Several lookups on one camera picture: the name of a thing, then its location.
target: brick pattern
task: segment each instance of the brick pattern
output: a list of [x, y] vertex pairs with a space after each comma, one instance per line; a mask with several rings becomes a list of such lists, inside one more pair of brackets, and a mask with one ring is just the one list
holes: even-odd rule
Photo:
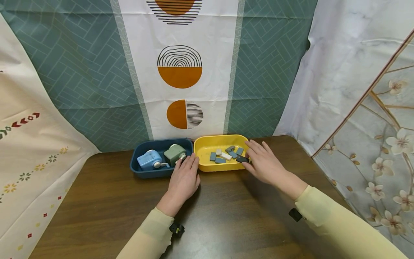
[[109, 0], [2, 0], [61, 114], [101, 151], [148, 140]]
[[316, 2], [246, 0], [229, 134], [273, 134], [308, 45]]

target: orange half circle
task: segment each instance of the orange half circle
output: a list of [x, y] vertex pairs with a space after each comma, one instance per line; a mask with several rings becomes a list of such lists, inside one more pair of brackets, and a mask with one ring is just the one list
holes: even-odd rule
[[167, 119], [176, 128], [187, 128], [187, 113], [185, 111], [185, 100], [178, 100], [170, 104], [167, 109]]
[[169, 15], [184, 15], [194, 5], [195, 0], [155, 0], [155, 3]]
[[158, 67], [162, 79], [172, 87], [185, 89], [200, 80], [202, 67]]

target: wooden table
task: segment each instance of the wooden table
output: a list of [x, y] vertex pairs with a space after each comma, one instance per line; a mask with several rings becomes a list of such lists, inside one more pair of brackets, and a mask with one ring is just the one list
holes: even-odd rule
[[[286, 169], [348, 208], [293, 138], [258, 140], [269, 144]], [[135, 178], [131, 156], [125, 151], [88, 159], [31, 259], [116, 258], [168, 186], [165, 178]], [[201, 188], [176, 217], [185, 233], [173, 238], [162, 258], [338, 258], [304, 220], [288, 216], [292, 201], [247, 171], [200, 175]]]

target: yellow sleeve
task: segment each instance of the yellow sleeve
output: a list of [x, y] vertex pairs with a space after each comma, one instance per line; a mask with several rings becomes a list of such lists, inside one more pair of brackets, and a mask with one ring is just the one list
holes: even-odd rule
[[153, 209], [124, 246], [117, 259], [159, 259], [171, 245], [174, 218]]
[[346, 258], [407, 258], [368, 223], [314, 187], [308, 186], [295, 204], [310, 228]]

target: plastic tray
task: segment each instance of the plastic tray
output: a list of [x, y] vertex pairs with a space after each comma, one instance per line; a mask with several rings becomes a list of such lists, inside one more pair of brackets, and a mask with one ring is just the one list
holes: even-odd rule
[[147, 141], [139, 144], [135, 149], [130, 163], [131, 170], [135, 173], [136, 176], [143, 179], [171, 176], [174, 167], [161, 167], [150, 171], [143, 171], [140, 165], [138, 164], [137, 158], [145, 154], [145, 152], [147, 152], [148, 150], [154, 149], [160, 154], [162, 162], [165, 163], [164, 152], [167, 149], [169, 149], [172, 144], [178, 144], [182, 146], [185, 149], [187, 156], [193, 153], [193, 143], [191, 143], [191, 141], [186, 138]]
[[236, 162], [235, 159], [226, 161], [225, 164], [216, 164], [210, 161], [211, 152], [216, 152], [216, 149], [221, 148], [222, 152], [230, 146], [244, 148], [242, 156], [245, 156], [248, 147], [244, 143], [247, 141], [246, 137], [242, 135], [220, 135], [200, 137], [194, 142], [194, 153], [200, 158], [200, 165], [198, 168], [203, 172], [229, 171], [244, 169], [244, 166]]

